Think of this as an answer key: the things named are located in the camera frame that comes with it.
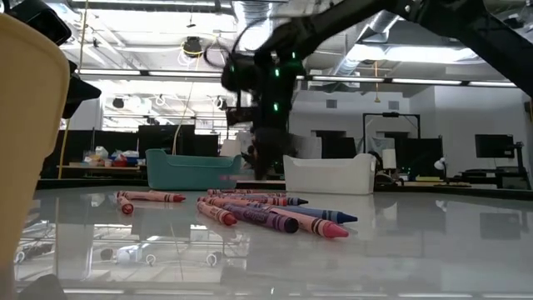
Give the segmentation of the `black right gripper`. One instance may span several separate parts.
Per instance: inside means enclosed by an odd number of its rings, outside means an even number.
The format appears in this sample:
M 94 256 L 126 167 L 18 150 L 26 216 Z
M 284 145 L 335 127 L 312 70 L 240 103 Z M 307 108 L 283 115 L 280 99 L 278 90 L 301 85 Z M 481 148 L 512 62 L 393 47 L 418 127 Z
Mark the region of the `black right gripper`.
M 304 72 L 300 55 L 286 42 L 265 42 L 252 55 L 234 49 L 228 54 L 222 86 L 236 94 L 252 95 L 248 114 L 256 180 L 262 180 L 284 155 L 292 154 L 287 123 L 296 78 Z

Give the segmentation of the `blue crayon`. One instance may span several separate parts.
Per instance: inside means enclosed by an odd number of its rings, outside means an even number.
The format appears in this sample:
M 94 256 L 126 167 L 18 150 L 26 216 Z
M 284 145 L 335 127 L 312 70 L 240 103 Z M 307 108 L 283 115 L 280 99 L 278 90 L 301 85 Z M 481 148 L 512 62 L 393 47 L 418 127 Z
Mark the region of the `blue crayon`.
M 354 223 L 358 221 L 358 217 L 352 216 L 340 211 L 335 210 L 323 210 L 316 208 L 300 207 L 300 206 L 287 206 L 283 207 L 284 210 L 292 213 L 300 213 L 315 218 L 321 218 L 334 223 Z

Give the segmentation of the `yellow plastic bin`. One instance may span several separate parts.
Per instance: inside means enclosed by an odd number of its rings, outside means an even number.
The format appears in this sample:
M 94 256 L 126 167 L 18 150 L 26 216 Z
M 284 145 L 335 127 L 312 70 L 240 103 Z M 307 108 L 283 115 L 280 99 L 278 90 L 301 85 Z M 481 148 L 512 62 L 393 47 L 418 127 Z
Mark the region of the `yellow plastic bin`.
M 54 42 L 0 14 L 0 300 L 16 297 L 13 259 L 43 159 L 54 149 L 69 78 Z

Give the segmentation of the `white plastic bin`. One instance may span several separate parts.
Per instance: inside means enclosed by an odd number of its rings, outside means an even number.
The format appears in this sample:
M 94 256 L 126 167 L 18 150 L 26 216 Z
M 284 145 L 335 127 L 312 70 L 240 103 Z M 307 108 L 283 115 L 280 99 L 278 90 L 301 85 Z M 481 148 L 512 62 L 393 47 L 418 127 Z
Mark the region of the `white plastic bin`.
M 283 157 L 286 190 L 302 193 L 367 195 L 374 190 L 376 158 L 300 159 Z

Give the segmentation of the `wooden shelf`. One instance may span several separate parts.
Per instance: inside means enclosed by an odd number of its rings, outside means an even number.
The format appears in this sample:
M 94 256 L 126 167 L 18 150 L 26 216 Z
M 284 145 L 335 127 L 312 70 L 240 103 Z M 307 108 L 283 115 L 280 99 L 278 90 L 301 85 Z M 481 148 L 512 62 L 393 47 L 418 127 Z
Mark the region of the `wooden shelf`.
M 88 166 L 88 165 L 65 165 L 56 166 L 57 169 L 80 169 L 80 170 L 92 170 L 92 171 L 106 171 L 106 172 L 130 172 L 139 173 L 142 171 L 140 167 L 105 167 L 105 166 Z

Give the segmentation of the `teal plastic bin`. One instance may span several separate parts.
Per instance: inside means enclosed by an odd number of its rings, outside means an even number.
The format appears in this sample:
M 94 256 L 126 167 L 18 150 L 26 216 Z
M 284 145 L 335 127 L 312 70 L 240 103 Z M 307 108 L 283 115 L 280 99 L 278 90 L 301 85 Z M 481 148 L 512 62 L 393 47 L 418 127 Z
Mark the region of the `teal plastic bin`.
M 171 155 L 161 149 L 146 150 L 147 182 L 153 190 L 201 191 L 234 188 L 242 157 Z

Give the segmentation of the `black cabinet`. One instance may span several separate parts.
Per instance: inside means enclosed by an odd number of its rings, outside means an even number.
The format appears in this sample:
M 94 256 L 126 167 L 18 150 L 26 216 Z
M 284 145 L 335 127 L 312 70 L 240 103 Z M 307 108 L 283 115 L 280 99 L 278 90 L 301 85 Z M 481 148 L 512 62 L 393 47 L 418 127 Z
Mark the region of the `black cabinet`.
M 194 154 L 194 125 L 139 126 L 137 136 L 139 158 L 145 158 L 148 149 L 162 149 L 165 153 L 172 154 L 172 149 L 175 148 L 176 155 Z

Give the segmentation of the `black round ceiling device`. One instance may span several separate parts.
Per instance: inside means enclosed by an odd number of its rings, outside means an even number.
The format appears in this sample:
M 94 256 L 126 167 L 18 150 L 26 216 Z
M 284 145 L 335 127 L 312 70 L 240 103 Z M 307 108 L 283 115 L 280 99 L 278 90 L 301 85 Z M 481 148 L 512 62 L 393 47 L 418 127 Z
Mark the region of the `black round ceiling device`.
M 200 57 L 203 54 L 201 39 L 195 36 L 187 37 L 182 44 L 182 52 L 190 58 Z

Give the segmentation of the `white desk lamp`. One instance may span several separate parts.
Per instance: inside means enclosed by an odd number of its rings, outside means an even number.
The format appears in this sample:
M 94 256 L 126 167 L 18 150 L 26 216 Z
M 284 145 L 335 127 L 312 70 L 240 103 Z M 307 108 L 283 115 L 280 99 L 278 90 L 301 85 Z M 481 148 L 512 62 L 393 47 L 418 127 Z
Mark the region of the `white desk lamp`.
M 437 161 L 434 162 L 434 168 L 436 170 L 442 171 L 443 173 L 443 181 L 445 184 L 448 184 L 448 178 L 447 178 L 447 166 L 446 166 L 446 159 L 444 157 L 441 157 Z

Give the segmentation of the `black monitor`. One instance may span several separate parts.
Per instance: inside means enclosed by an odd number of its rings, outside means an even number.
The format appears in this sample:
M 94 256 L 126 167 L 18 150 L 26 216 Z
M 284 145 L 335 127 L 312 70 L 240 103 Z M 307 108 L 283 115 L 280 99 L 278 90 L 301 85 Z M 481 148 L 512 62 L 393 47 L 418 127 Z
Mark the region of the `black monitor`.
M 506 134 L 476 134 L 478 158 L 514 158 L 514 138 Z

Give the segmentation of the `black metal frame stand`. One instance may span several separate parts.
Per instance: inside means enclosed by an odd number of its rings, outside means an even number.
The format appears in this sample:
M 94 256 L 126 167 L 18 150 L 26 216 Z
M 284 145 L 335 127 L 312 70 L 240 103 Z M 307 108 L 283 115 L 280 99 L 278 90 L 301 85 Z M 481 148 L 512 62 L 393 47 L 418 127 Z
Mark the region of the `black metal frame stand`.
M 367 153 L 368 151 L 375 151 L 374 148 L 368 150 L 367 149 L 367 135 L 366 135 L 366 127 L 367 125 L 369 124 L 367 121 L 366 121 L 366 118 L 368 116 L 377 116 L 377 117 L 382 117 L 382 118 L 399 118 L 399 117 L 403 117 L 405 118 L 407 121 L 409 121 L 412 125 L 412 127 L 414 127 L 416 129 L 416 133 L 417 133 L 417 139 L 420 139 L 421 138 L 421 116 L 420 114 L 405 114 L 405 113 L 399 113 L 399 112 L 382 112 L 382 113 L 377 113 L 377 112 L 365 112 L 362 114 L 362 127 L 363 127 L 363 137 L 362 137 L 362 151 L 364 153 Z M 416 125 L 411 122 L 411 120 L 409 119 L 410 117 L 414 117 L 416 119 Z

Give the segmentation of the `silver ventilation duct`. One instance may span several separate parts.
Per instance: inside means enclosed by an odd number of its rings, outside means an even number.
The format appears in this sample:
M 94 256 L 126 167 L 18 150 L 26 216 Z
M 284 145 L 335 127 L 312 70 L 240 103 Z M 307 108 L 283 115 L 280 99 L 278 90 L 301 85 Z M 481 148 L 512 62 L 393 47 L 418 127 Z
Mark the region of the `silver ventilation duct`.
M 377 60 L 383 54 L 382 47 L 367 46 L 365 42 L 386 43 L 391 28 L 399 19 L 398 15 L 382 10 L 350 29 L 346 36 L 346 53 L 330 74 L 351 76 L 363 61 Z

